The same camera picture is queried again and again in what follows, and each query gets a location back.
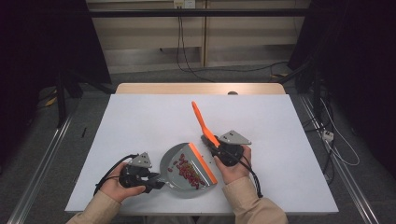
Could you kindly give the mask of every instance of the human hand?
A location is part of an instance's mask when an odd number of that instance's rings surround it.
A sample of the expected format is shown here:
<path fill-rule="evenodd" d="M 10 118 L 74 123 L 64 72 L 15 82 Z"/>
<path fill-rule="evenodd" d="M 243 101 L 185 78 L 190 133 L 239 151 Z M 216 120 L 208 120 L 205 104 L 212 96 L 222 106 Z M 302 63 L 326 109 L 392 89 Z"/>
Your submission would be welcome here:
<path fill-rule="evenodd" d="M 108 197 L 114 199 L 118 203 L 121 203 L 124 199 L 128 197 L 139 195 L 143 193 L 143 191 L 145 191 L 146 189 L 145 186 L 138 186 L 138 187 L 126 189 L 120 184 L 118 176 L 120 175 L 120 172 L 122 168 L 125 166 L 125 164 L 126 162 L 122 162 L 120 165 L 118 165 L 113 170 L 113 172 L 111 172 L 111 174 L 108 176 L 108 177 L 111 176 L 116 176 L 116 177 L 109 178 L 100 188 L 100 190 L 103 193 L 105 193 Z"/>
<path fill-rule="evenodd" d="M 244 149 L 244 157 L 241 158 L 241 161 L 249 166 L 251 164 L 251 149 L 244 145 L 242 145 L 242 148 Z M 226 185 L 244 176 L 249 176 L 248 169 L 239 162 L 235 166 L 225 166 L 217 156 L 214 159 Z"/>

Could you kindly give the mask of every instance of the sleeve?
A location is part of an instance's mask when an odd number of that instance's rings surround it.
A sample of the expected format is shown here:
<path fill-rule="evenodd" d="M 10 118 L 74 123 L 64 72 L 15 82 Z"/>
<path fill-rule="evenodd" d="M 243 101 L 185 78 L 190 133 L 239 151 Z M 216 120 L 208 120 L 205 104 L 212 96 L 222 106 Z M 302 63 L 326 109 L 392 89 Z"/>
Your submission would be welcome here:
<path fill-rule="evenodd" d="M 67 224 L 105 224 L 110 223 L 111 219 L 119 212 L 120 203 L 108 197 L 102 191 L 98 191 L 93 196 L 90 203 L 82 213 L 73 216 Z"/>
<path fill-rule="evenodd" d="M 259 198 L 246 176 L 226 185 L 223 192 L 235 214 L 235 223 L 288 223 L 283 210 L 267 198 Z"/>

